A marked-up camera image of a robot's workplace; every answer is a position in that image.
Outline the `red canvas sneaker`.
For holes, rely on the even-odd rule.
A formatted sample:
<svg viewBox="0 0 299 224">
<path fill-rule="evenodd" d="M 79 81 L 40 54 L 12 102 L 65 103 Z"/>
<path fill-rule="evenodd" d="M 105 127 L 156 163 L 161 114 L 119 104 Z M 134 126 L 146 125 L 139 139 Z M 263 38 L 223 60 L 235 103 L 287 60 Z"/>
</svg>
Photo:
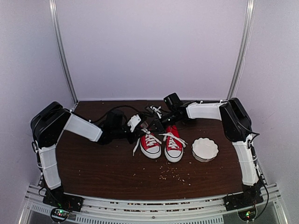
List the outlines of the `red canvas sneaker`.
<svg viewBox="0 0 299 224">
<path fill-rule="evenodd" d="M 176 163 L 179 162 L 184 154 L 184 148 L 188 143 L 180 138 L 179 129 L 176 125 L 172 125 L 166 128 L 165 133 L 161 133 L 163 136 L 163 141 L 165 142 L 164 154 L 169 162 Z"/>
<path fill-rule="evenodd" d="M 138 148 L 141 152 L 150 159 L 157 159 L 161 156 L 161 144 L 162 142 L 147 128 L 141 129 L 143 136 L 141 136 L 133 149 L 133 156 Z"/>
</svg>

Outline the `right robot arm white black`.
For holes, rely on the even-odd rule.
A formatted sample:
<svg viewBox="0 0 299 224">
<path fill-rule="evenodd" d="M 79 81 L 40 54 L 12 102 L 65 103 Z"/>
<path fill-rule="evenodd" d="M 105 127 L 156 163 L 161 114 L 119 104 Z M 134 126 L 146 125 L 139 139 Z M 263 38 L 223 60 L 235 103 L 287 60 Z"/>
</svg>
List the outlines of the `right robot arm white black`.
<svg viewBox="0 0 299 224">
<path fill-rule="evenodd" d="M 150 124 L 159 132 L 185 119 L 216 119 L 222 122 L 224 134 L 234 146 L 241 166 L 243 192 L 238 199 L 244 206 L 258 201 L 263 186 L 253 146 L 258 134 L 252 131 L 251 119 L 240 100 L 183 102 L 176 93 L 172 93 L 164 98 L 164 102 L 169 112 Z"/>
</svg>

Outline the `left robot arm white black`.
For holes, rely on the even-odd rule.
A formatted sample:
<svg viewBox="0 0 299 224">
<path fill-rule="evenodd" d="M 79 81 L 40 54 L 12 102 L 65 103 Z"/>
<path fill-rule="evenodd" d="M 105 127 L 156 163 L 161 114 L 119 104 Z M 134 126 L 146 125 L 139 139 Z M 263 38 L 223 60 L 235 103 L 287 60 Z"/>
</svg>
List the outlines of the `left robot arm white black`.
<svg viewBox="0 0 299 224">
<path fill-rule="evenodd" d="M 114 139 L 127 139 L 129 143 L 133 143 L 142 135 L 139 126 L 146 116 L 138 112 L 123 122 L 124 117 L 117 106 L 105 113 L 104 121 L 91 121 L 54 101 L 31 120 L 32 148 L 37 157 L 37 165 L 45 181 L 49 200 L 57 207 L 63 207 L 67 203 L 56 160 L 56 147 L 63 132 L 74 133 L 100 145 L 107 145 Z"/>
</svg>

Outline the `white scalloped ceramic bowl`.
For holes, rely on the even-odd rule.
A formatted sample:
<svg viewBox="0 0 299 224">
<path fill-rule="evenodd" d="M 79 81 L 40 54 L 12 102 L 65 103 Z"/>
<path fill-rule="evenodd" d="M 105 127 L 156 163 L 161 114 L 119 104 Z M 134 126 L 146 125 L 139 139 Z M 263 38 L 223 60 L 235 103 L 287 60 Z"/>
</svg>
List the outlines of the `white scalloped ceramic bowl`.
<svg viewBox="0 0 299 224">
<path fill-rule="evenodd" d="M 209 138 L 196 139 L 192 144 L 192 155 L 200 162 L 212 161 L 218 152 L 218 145 Z"/>
</svg>

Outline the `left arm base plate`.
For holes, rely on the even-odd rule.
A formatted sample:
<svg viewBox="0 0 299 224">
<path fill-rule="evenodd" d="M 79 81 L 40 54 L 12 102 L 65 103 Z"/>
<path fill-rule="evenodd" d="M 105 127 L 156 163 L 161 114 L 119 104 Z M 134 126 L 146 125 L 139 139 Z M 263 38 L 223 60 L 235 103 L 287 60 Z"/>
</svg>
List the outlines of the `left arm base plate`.
<svg viewBox="0 0 299 224">
<path fill-rule="evenodd" d="M 62 208 L 68 211 L 80 212 L 84 199 L 79 196 L 63 195 L 62 198 L 57 201 L 50 195 L 46 195 L 43 198 L 43 203 L 52 207 Z"/>
</svg>

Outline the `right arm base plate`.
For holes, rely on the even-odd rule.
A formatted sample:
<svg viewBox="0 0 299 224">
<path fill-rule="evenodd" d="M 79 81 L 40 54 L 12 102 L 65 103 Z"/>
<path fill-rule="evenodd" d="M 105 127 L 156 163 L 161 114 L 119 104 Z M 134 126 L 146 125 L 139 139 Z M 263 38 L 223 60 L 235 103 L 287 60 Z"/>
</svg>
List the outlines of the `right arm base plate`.
<svg viewBox="0 0 299 224">
<path fill-rule="evenodd" d="M 240 210 L 247 207 L 254 207 L 254 205 L 263 202 L 263 197 L 257 195 L 254 198 L 246 197 L 244 193 L 228 194 L 224 198 L 224 205 L 226 211 Z"/>
</svg>

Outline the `right aluminium corner post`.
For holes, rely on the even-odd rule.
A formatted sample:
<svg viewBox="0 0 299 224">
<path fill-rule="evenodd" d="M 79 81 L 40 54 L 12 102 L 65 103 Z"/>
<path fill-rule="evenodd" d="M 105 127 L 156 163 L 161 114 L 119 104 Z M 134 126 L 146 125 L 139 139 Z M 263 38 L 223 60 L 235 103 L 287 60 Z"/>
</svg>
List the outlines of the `right aluminium corner post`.
<svg viewBox="0 0 299 224">
<path fill-rule="evenodd" d="M 235 69 L 231 80 L 230 88 L 228 91 L 227 99 L 231 99 L 232 97 L 236 96 L 236 92 L 241 80 L 242 71 L 245 65 L 246 50 L 250 42 L 255 4 L 256 4 L 255 0 L 247 1 L 247 9 L 246 9 L 246 14 L 244 19 L 241 44 L 240 44 L 239 53 L 235 64 Z"/>
</svg>

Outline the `aluminium corner post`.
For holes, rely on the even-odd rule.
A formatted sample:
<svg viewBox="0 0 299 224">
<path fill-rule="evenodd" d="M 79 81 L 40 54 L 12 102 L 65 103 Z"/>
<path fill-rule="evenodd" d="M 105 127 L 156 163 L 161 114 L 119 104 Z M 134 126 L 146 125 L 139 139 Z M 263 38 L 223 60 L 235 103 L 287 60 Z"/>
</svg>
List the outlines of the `aluminium corner post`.
<svg viewBox="0 0 299 224">
<path fill-rule="evenodd" d="M 57 47 L 58 47 L 58 52 L 59 52 L 59 57 L 64 73 L 64 77 L 66 79 L 67 87 L 70 91 L 71 98 L 73 103 L 76 105 L 78 103 L 78 98 L 75 93 L 74 85 L 71 79 L 68 63 L 67 63 L 67 58 L 64 50 L 64 45 L 63 45 L 63 39 L 61 35 L 61 30 L 60 30 L 60 24 L 59 24 L 59 18 L 58 18 L 58 13 L 57 13 L 57 4 L 55 0 L 49 0 L 49 7 L 50 7 L 50 14 L 52 18 L 52 23 L 55 31 L 55 36 L 56 36 L 56 42 L 57 42 Z"/>
<path fill-rule="evenodd" d="M 241 44 L 240 44 L 239 53 L 235 64 L 235 69 L 231 80 L 230 88 L 228 91 L 227 99 L 231 99 L 232 97 L 236 96 L 236 92 L 241 80 L 242 71 L 245 65 L 246 50 L 250 42 L 255 4 L 256 4 L 255 0 L 247 1 L 247 9 L 246 9 L 246 14 L 244 19 Z"/>
</svg>

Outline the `aluminium front rail frame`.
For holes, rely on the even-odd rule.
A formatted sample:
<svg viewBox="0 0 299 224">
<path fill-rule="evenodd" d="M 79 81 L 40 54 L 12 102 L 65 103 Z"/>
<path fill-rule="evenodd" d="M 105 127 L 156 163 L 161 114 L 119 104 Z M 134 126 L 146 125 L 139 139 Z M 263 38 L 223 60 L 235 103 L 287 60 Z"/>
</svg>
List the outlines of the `aluminium front rail frame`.
<svg viewBox="0 0 299 224">
<path fill-rule="evenodd" d="M 29 185 L 17 224 L 54 224 L 50 218 L 52 206 L 43 204 L 45 190 L 38 193 L 40 186 Z M 178 200 L 119 200 L 81 196 L 80 212 L 72 212 L 62 224 L 290 224 L 286 208 L 276 184 L 262 188 L 264 202 L 256 207 L 228 211 L 223 198 L 210 196 Z M 257 208 L 254 222 L 241 220 L 244 210 Z"/>
</svg>

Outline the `left aluminium corner post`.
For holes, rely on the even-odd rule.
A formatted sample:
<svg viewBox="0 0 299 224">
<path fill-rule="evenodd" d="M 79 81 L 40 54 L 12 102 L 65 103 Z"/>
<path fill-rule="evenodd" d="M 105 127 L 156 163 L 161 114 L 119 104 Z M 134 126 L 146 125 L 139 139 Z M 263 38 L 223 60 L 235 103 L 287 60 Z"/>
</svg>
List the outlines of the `left aluminium corner post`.
<svg viewBox="0 0 299 224">
<path fill-rule="evenodd" d="M 64 50 L 64 45 L 63 45 L 63 39 L 61 35 L 61 30 L 60 30 L 60 24 L 59 24 L 59 18 L 58 18 L 58 13 L 57 13 L 57 4 L 55 0 L 49 0 L 49 7 L 50 7 L 50 14 L 52 18 L 52 23 L 55 31 L 55 36 L 56 36 L 56 42 L 57 42 L 57 47 L 58 47 L 58 52 L 59 52 L 59 57 L 64 73 L 64 77 L 66 79 L 67 87 L 70 91 L 71 98 L 73 103 L 76 105 L 78 103 L 78 98 L 75 93 L 74 85 L 71 79 L 68 63 L 67 63 L 67 58 Z"/>
</svg>

